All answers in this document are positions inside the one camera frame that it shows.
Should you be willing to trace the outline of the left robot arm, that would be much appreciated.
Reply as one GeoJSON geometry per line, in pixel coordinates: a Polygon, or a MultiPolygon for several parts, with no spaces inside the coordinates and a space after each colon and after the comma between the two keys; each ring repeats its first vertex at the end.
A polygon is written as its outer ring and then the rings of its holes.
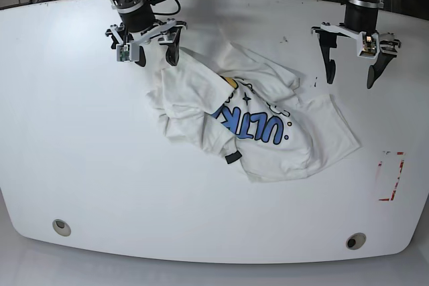
{"type": "Polygon", "coordinates": [[[376,29],[378,11],[384,0],[347,0],[344,21],[338,25],[323,22],[312,31],[318,34],[318,41],[324,62],[326,81],[332,84],[336,74],[336,63],[330,58],[330,51],[337,48],[337,38],[355,40],[356,53],[360,58],[374,60],[367,74],[367,88],[383,74],[387,65],[397,57],[401,42],[393,33],[379,33],[376,29]]]}

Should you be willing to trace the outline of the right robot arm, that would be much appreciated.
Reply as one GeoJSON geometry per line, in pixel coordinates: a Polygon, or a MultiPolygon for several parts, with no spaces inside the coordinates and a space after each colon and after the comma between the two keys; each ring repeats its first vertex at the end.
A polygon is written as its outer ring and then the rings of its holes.
{"type": "Polygon", "coordinates": [[[166,47],[166,62],[176,66],[179,61],[180,36],[187,28],[185,21],[174,15],[181,10],[179,0],[109,0],[121,18],[119,25],[111,25],[105,36],[112,41],[118,62],[146,65],[143,46],[157,40],[166,47]]]}

